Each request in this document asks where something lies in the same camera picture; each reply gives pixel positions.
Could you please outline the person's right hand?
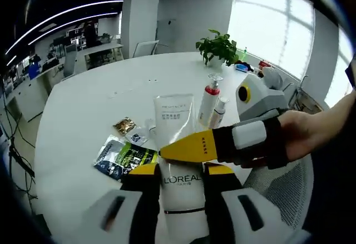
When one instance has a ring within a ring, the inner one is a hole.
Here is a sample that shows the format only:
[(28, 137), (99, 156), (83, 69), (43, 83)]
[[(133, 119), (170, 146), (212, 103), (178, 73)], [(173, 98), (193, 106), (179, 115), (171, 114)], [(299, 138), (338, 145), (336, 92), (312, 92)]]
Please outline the person's right hand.
[(284, 134), (289, 162), (308, 155), (320, 145), (320, 127), (317, 114), (287, 111), (278, 117)]

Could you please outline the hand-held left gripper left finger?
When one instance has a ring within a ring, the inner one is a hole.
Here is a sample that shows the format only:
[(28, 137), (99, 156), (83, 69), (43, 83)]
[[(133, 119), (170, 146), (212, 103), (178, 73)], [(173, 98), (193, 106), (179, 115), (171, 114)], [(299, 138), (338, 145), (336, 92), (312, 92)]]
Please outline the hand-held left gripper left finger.
[(138, 166), (119, 190), (97, 200), (83, 217), (83, 243), (154, 243), (160, 212), (158, 163)]

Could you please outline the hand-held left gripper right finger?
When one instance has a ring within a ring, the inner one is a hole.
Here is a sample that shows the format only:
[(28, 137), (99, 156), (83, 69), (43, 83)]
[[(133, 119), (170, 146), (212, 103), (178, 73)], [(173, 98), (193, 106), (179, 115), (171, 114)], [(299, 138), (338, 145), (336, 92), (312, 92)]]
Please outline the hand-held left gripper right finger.
[(280, 243), (279, 209), (251, 188), (242, 188), (225, 165), (204, 165), (205, 213), (211, 243)]

